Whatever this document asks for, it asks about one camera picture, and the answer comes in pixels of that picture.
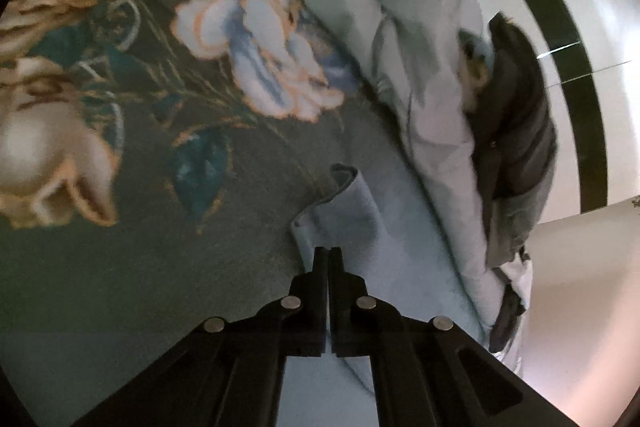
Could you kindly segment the dark grey jacket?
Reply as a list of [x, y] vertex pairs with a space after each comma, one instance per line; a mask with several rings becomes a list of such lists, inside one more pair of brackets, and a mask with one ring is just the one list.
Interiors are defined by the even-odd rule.
[[501, 13], [488, 29], [488, 43], [459, 32], [458, 78], [475, 142], [487, 265], [497, 269], [521, 254], [538, 225], [551, 191], [558, 138], [529, 38]]

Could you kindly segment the light blue pants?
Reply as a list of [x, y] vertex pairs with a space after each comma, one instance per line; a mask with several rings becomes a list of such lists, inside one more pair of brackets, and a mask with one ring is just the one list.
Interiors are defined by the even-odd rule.
[[[445, 315], [477, 341], [485, 332], [463, 287], [431, 205], [401, 171], [390, 195], [373, 191], [357, 168], [331, 168], [334, 191], [305, 208], [291, 230], [304, 265], [314, 248], [341, 248], [345, 269], [366, 281], [369, 293], [420, 321]], [[374, 426], [370, 361], [292, 358], [285, 366], [281, 426]]]

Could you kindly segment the white black striped wardrobe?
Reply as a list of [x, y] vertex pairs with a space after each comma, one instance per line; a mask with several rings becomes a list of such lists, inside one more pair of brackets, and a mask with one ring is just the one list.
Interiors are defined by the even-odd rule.
[[542, 219], [578, 216], [639, 193], [639, 0], [478, 0], [532, 40], [559, 156]]

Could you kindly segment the teal floral bed blanket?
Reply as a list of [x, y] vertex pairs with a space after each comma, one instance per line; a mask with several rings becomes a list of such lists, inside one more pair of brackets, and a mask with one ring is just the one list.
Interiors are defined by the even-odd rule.
[[12, 0], [1, 42], [1, 364], [40, 426], [282, 296], [333, 165], [423, 194], [299, 0]]

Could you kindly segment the white garment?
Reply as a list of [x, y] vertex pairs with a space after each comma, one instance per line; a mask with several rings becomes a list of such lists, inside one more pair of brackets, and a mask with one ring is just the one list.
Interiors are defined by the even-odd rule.
[[512, 291], [520, 298], [521, 306], [527, 311], [530, 308], [533, 290], [533, 261], [527, 255], [524, 258], [517, 254], [510, 262], [498, 266], [498, 273], [506, 277]]

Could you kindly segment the grey daisy print duvet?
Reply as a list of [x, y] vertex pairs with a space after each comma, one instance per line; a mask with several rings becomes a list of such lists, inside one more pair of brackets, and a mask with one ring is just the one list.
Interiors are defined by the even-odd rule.
[[458, 32], [476, 0], [304, 0], [395, 113], [406, 153], [435, 207], [485, 331], [508, 280], [489, 269], [473, 138], [462, 109]]

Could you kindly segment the black rolled garment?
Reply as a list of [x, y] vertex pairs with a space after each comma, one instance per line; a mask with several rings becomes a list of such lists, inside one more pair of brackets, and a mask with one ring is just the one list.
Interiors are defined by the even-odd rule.
[[511, 285], [503, 293], [500, 311], [489, 335], [489, 351], [498, 353], [510, 343], [518, 329], [520, 316], [525, 312], [520, 296]]

